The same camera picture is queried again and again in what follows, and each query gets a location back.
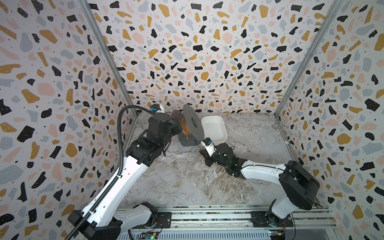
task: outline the mounting plate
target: mounting plate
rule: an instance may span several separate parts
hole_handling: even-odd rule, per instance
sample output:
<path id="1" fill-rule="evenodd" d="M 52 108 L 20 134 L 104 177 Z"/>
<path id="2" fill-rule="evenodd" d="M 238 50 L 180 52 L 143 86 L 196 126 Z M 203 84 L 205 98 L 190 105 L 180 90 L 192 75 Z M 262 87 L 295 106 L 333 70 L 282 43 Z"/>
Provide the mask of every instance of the mounting plate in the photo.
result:
<path id="1" fill-rule="evenodd" d="M 253 227 L 267 227 L 269 224 L 267 223 L 267 219 L 265 217 L 266 211 L 252 211 L 251 212 L 251 222 L 253 223 Z M 284 221 L 286 227 L 293 227 L 292 220 L 288 219 L 291 215 L 289 214 L 284 219 L 281 219 L 276 225 L 276 227 L 284 227 Z"/>
<path id="2" fill-rule="evenodd" d="M 157 222 L 157 230 L 160 230 L 162 228 L 170 228 L 170 221 L 172 220 L 172 213 L 171 212 L 158 212 L 157 213 L 157 219 L 160 219 L 161 221 Z M 139 225 L 134 227 L 133 229 L 147 229 L 143 225 Z"/>

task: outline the enclosure wall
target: enclosure wall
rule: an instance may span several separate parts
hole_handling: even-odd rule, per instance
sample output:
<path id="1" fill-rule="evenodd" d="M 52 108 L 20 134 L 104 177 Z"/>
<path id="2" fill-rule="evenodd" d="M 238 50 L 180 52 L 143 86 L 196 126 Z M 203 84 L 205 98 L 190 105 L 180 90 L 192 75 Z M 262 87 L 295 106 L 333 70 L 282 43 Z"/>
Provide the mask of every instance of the enclosure wall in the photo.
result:
<path id="1" fill-rule="evenodd" d="M 135 104 L 273 113 L 332 0 L 90 0 Z"/>
<path id="2" fill-rule="evenodd" d="M 345 1 L 278 120 L 345 239 L 382 239 L 384 1 Z"/>
<path id="3" fill-rule="evenodd" d="M 76 1 L 0 7 L 0 238 L 62 239 L 118 166 L 125 101 Z"/>

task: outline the white square bowl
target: white square bowl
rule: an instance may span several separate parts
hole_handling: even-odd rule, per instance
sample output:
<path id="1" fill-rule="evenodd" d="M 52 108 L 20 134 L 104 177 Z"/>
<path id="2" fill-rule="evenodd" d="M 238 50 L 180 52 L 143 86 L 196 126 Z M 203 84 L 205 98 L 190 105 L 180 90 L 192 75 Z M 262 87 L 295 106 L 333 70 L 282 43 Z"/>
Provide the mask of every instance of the white square bowl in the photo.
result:
<path id="1" fill-rule="evenodd" d="M 201 119 L 204 137 L 210 138 L 215 145 L 224 143 L 228 138 L 224 120 L 218 115 L 205 116 Z"/>

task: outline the marble tabletop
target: marble tabletop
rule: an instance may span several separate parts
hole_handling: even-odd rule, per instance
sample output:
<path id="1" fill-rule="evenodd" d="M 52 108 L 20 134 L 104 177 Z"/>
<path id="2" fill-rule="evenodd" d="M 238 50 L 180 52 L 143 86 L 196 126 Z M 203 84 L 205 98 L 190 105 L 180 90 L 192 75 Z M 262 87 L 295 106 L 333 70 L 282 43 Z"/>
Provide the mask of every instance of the marble tabletop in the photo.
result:
<path id="1" fill-rule="evenodd" d="M 219 115 L 228 134 L 226 143 L 234 153 L 254 162 L 280 164 L 290 156 L 272 115 L 259 113 L 200 113 Z M 148 127 L 141 113 L 132 139 Z M 153 205 L 269 205 L 284 195 L 277 184 L 229 176 L 223 167 L 207 167 L 199 146 L 184 147 L 174 137 L 166 156 L 158 157 L 139 177 L 120 206 L 148 201 Z"/>

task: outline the black cable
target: black cable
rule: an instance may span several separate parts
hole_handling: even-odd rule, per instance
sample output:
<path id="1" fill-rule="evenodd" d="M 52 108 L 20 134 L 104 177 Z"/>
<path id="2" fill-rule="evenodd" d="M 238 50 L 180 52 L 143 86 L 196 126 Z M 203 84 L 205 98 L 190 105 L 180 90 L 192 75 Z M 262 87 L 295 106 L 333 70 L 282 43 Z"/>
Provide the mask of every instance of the black cable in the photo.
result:
<path id="1" fill-rule="evenodd" d="M 128 229 L 128 236 L 129 236 L 129 239 L 130 239 L 130 240 L 133 240 L 132 233 L 131 233 L 131 230 L 130 230 L 130 229 Z"/>
<path id="2" fill-rule="evenodd" d="M 246 167 L 252 167 L 252 166 L 270 167 L 270 168 L 273 168 L 273 169 L 279 169 L 279 170 L 281 170 L 281 171 L 284 171 L 283 169 L 280 169 L 280 168 L 277 168 L 277 167 L 265 166 L 265 165 L 260 165 L 260 164 L 252 164 L 252 165 L 244 166 L 244 167 L 242 167 L 242 168 L 240 169 L 240 171 L 243 170 L 243 169 L 246 168 Z"/>
<path id="3" fill-rule="evenodd" d="M 119 163 L 119 168 L 118 168 L 118 172 L 117 172 L 117 175 L 112 179 L 111 183 L 107 186 L 107 188 L 105 189 L 105 191 L 103 191 L 103 193 L 100 195 L 100 197 L 96 200 L 96 202 L 92 205 L 91 209 L 86 213 L 86 215 L 80 220 L 80 222 L 71 230 L 71 232 L 67 235 L 67 237 L 65 238 L 65 240 L 69 240 L 73 237 L 73 235 L 79 230 L 79 228 L 85 223 L 85 221 L 88 219 L 88 217 L 91 215 L 92 212 L 94 212 L 96 210 L 96 208 L 98 207 L 98 205 L 100 204 L 100 202 L 103 200 L 103 198 L 105 197 L 105 195 L 107 195 L 107 193 L 109 192 L 109 190 L 113 187 L 113 185 L 117 182 L 117 180 L 119 179 L 118 176 L 121 175 L 122 173 L 122 168 L 123 168 L 123 164 L 124 164 L 124 146 L 123 146 L 123 142 L 122 142 L 122 137 L 121 137 L 121 118 L 122 118 L 122 115 L 124 114 L 125 110 L 129 109 L 129 108 L 137 108 L 137 109 L 140 109 L 140 110 L 143 110 L 151 115 L 154 115 L 155 113 L 152 112 L 151 110 L 149 109 L 146 109 L 142 106 L 136 106 L 136 105 L 127 105 L 125 107 L 123 107 L 120 112 L 119 112 L 119 115 L 118 115 L 118 122 L 117 122 L 117 128 L 118 128 L 118 143 L 119 143 L 119 157 L 120 157 L 120 163 Z"/>
<path id="4" fill-rule="evenodd" d="M 159 232 L 158 234 L 160 234 L 161 231 L 163 230 L 163 221 L 162 221 L 161 219 L 159 219 L 159 220 L 160 220 L 160 222 L 161 222 L 161 229 L 160 229 L 160 232 Z"/>
<path id="5" fill-rule="evenodd" d="M 296 224 L 295 224 L 295 218 L 293 217 L 293 214 L 291 214 L 291 215 L 292 215 L 293 225 L 295 227 L 295 235 L 293 236 L 293 239 L 291 239 L 291 240 L 294 240 L 294 238 L 296 237 Z"/>

